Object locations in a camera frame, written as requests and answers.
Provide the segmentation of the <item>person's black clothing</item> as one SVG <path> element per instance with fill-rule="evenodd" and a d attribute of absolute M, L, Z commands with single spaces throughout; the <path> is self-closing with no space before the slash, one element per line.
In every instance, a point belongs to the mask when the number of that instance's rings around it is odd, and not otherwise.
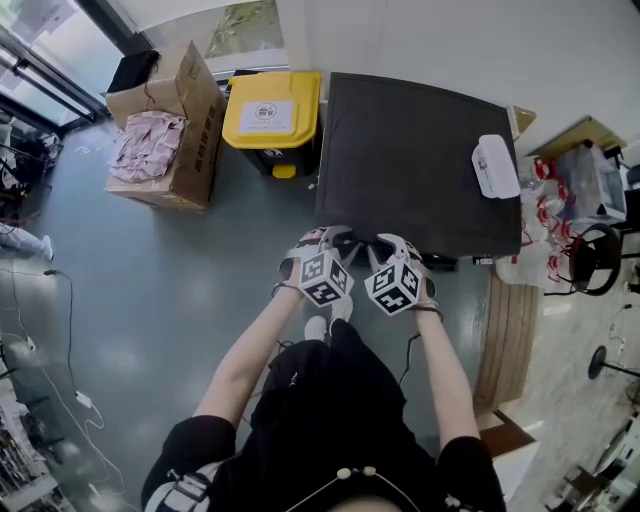
<path fill-rule="evenodd" d="M 271 363 L 243 446 L 214 416 L 178 423 L 141 494 L 171 512 L 183 476 L 215 472 L 189 499 L 204 512 L 327 512 L 375 497 L 401 512 L 506 512 L 486 444 L 461 437 L 430 456 L 405 425 L 391 372 L 346 322 L 329 342 L 302 341 Z"/>

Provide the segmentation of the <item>person's right forearm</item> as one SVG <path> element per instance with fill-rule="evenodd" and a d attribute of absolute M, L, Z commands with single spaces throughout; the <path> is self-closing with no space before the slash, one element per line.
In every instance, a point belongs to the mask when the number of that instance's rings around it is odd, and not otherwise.
<path fill-rule="evenodd" d="M 433 307 L 414 312 L 428 367 L 440 448 L 456 438 L 479 438 L 467 375 Z"/>

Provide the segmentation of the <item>pile of white plastic bags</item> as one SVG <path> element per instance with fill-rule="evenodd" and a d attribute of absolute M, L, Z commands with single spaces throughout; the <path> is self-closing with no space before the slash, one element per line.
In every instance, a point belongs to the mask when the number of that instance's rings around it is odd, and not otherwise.
<path fill-rule="evenodd" d="M 496 261 L 496 273 L 510 285 L 529 285 L 546 294 L 566 294 L 570 283 L 569 249 L 576 237 L 566 217 L 575 203 L 552 164 L 539 156 L 518 161 L 521 200 L 521 247 L 515 256 Z"/>

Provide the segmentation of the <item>person's right hand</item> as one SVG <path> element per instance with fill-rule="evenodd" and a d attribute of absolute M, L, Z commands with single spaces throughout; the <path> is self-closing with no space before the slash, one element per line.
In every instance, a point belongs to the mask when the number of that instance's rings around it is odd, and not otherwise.
<path fill-rule="evenodd" d="M 435 300 L 436 286 L 429 270 L 422 263 L 414 263 L 413 269 L 420 276 L 418 302 L 412 307 L 414 312 L 429 312 L 436 314 L 440 320 L 443 315 Z"/>

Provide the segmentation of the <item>black cloth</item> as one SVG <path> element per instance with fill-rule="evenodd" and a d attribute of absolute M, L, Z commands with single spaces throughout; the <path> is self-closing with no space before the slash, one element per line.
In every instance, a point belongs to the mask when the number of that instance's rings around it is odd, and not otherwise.
<path fill-rule="evenodd" d="M 160 54 L 156 50 L 124 56 L 119 62 L 107 93 L 129 90 L 145 83 L 159 58 Z"/>

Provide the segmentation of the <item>clear plastic storage bin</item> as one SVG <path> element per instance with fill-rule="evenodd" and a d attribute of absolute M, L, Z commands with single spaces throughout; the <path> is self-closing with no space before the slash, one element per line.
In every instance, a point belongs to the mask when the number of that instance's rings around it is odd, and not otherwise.
<path fill-rule="evenodd" d="M 620 171 L 600 147 L 581 144 L 552 163 L 569 193 L 564 213 L 570 222 L 613 225 L 626 220 Z"/>

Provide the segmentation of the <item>glass door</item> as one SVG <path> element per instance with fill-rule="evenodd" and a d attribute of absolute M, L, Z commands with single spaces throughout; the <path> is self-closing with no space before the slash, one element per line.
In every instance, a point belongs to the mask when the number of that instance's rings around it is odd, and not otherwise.
<path fill-rule="evenodd" d="M 101 122 L 121 58 L 150 47 L 117 0 L 0 0 L 0 109 L 60 135 Z"/>

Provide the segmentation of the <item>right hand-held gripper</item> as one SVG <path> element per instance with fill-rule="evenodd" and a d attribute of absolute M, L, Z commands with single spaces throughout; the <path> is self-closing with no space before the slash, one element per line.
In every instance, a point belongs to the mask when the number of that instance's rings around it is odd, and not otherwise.
<path fill-rule="evenodd" d="M 412 310 L 420 285 L 413 264 L 426 267 L 418 250 L 398 235 L 379 233 L 366 251 L 372 274 L 364 284 L 370 300 L 388 316 Z"/>

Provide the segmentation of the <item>yellow lid black trash bin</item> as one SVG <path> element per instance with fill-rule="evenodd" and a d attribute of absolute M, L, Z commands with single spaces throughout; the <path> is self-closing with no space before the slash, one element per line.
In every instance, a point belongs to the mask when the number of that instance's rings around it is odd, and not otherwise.
<path fill-rule="evenodd" d="M 314 172 L 320 148 L 318 72 L 236 74 L 228 81 L 222 135 L 264 176 Z"/>

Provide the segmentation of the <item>cluttered equipment shelf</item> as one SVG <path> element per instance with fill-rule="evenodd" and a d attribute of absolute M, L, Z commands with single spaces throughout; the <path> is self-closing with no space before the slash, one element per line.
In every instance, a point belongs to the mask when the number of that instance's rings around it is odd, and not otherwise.
<path fill-rule="evenodd" d="M 46 450 L 55 439 L 18 400 L 0 342 L 0 512 L 73 512 L 48 467 Z"/>

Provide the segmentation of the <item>small cardboard piece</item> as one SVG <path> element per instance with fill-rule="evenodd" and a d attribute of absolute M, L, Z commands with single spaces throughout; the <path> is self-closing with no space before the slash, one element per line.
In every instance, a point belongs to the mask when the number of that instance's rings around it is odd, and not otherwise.
<path fill-rule="evenodd" d="M 505 109 L 508 114 L 513 140 L 516 141 L 533 124 L 537 114 L 534 111 L 515 105 L 508 105 Z"/>

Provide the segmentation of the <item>large brown cardboard box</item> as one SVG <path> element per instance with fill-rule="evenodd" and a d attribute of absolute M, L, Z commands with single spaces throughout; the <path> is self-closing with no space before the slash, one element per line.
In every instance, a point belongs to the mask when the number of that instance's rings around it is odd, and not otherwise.
<path fill-rule="evenodd" d="M 106 105 L 122 130 L 129 115 L 162 111 L 188 120 L 166 174 L 144 182 L 124 182 L 109 172 L 106 191 L 123 198 L 173 209 L 204 210 L 210 203 L 227 102 L 192 42 L 161 47 L 147 81 L 107 94 Z"/>

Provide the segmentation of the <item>white packet on cabinet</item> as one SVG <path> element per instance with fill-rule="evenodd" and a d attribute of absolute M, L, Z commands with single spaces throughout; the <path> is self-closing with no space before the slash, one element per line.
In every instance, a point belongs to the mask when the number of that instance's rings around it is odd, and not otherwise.
<path fill-rule="evenodd" d="M 482 135 L 472 152 L 471 162 L 484 197 L 506 200 L 520 194 L 516 167 L 500 135 Z"/>

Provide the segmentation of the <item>wooden slatted bench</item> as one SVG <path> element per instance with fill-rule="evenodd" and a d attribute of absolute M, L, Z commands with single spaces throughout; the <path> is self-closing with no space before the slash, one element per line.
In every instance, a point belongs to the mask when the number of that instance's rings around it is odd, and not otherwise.
<path fill-rule="evenodd" d="M 473 395 L 478 415 L 522 396 L 531 359 L 540 290 L 490 273 L 484 352 Z"/>

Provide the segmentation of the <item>person's left forearm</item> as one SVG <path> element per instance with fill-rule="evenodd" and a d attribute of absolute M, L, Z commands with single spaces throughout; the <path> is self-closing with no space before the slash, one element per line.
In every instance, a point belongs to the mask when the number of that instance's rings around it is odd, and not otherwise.
<path fill-rule="evenodd" d="M 239 426 L 277 340 L 302 300 L 292 287 L 280 287 L 235 341 L 214 372 L 194 416 L 214 416 Z"/>

